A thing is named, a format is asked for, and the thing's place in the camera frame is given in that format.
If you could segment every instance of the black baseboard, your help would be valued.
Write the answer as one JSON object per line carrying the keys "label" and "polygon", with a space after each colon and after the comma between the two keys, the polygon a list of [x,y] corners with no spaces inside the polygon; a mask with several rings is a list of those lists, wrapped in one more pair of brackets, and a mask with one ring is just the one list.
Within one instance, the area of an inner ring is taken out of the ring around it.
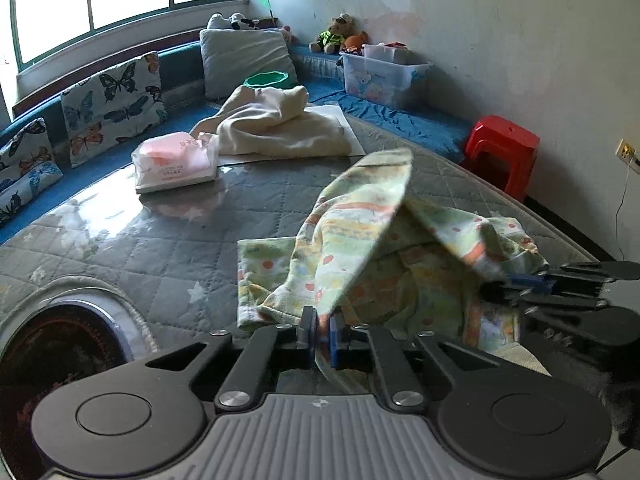
{"label": "black baseboard", "polygon": [[596,242],[591,240],[587,235],[583,234],[583,232],[581,231],[578,231],[578,229],[569,224],[569,222],[567,222],[564,218],[559,217],[556,213],[544,207],[537,200],[533,200],[530,196],[527,196],[524,199],[524,205],[531,209],[534,213],[542,216],[542,218],[549,222],[553,227],[555,227],[559,231],[562,231],[565,235],[571,238],[571,240],[576,242],[586,251],[589,251],[601,262],[611,262],[615,260],[613,256],[607,253],[607,251],[600,247]]}

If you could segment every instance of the white cable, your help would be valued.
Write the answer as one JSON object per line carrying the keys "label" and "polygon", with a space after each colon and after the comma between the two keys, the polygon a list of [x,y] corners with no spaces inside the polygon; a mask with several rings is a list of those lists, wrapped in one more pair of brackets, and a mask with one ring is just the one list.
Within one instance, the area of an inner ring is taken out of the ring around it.
{"label": "white cable", "polygon": [[622,205],[623,203],[625,203],[625,195],[626,195],[626,184],[628,184],[629,182],[629,170],[631,169],[631,163],[636,160],[636,153],[634,152],[633,155],[631,155],[631,158],[629,159],[629,163],[626,165],[626,179],[625,179],[625,189],[622,192],[622,199],[620,200],[620,205],[618,206],[618,210],[616,211],[616,242],[618,243],[618,250],[620,251],[620,254],[622,254],[622,261],[625,261],[625,253],[623,253],[622,251],[622,247],[620,246],[620,238],[618,238],[618,214],[620,213],[620,210],[622,209]]}

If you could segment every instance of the red plastic stool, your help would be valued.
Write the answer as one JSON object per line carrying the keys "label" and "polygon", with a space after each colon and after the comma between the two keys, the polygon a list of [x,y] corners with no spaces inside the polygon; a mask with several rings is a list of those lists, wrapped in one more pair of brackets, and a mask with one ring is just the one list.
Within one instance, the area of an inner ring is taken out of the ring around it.
{"label": "red plastic stool", "polygon": [[[536,161],[540,138],[529,130],[498,116],[480,119],[465,147],[464,168],[500,187],[516,200],[524,200],[529,177]],[[495,170],[482,161],[490,154],[509,165],[506,183],[497,182]]]}

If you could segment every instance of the window sill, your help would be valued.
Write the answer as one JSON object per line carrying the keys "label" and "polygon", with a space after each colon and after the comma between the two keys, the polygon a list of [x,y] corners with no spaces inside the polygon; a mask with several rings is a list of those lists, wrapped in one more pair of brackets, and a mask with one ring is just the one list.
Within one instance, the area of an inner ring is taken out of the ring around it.
{"label": "window sill", "polygon": [[124,23],[78,41],[31,65],[17,75],[18,104],[16,106],[22,101],[31,101],[32,99],[28,98],[44,86],[84,66],[90,66],[97,60],[159,38],[204,28],[214,12],[220,12],[223,16],[234,12],[246,14],[248,3],[238,0],[169,10]]}

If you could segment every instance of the gray ribbed panel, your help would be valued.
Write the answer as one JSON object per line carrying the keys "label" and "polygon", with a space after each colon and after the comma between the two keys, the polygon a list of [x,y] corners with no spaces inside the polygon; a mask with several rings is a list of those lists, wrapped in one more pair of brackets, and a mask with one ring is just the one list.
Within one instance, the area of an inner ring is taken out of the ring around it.
{"label": "gray ribbed panel", "polygon": [[420,417],[383,410],[373,396],[280,394],[253,412],[221,416],[193,453],[148,478],[495,480],[447,454]]}

